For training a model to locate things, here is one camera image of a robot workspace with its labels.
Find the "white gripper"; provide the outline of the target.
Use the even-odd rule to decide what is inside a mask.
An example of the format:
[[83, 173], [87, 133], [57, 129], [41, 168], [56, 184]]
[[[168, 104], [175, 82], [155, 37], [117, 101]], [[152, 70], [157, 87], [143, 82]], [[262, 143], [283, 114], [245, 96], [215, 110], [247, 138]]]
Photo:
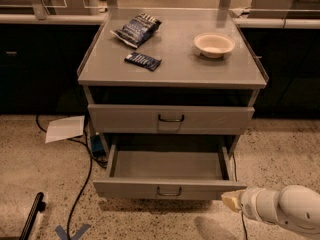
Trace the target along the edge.
[[225, 192], [221, 200], [233, 212], [240, 212], [255, 221], [277, 222], [279, 192], [266, 188], [248, 188]]

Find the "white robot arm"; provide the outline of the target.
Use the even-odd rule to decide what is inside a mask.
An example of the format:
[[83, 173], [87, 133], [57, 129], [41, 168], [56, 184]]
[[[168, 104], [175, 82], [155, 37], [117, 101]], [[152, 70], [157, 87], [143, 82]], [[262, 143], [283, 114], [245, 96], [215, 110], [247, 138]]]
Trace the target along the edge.
[[246, 218], [320, 240], [320, 194], [301, 185], [281, 190], [252, 187], [225, 192], [222, 202]]

